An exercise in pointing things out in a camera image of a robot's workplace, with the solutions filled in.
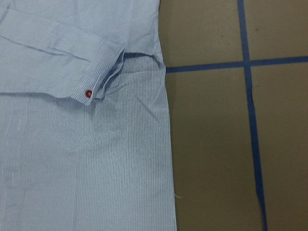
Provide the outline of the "light blue striped shirt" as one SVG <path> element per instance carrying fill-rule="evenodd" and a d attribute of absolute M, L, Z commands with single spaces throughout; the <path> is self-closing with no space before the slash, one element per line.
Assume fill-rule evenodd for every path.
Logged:
<path fill-rule="evenodd" d="M 1 1 L 1 230 L 176 230 L 159 6 Z"/>

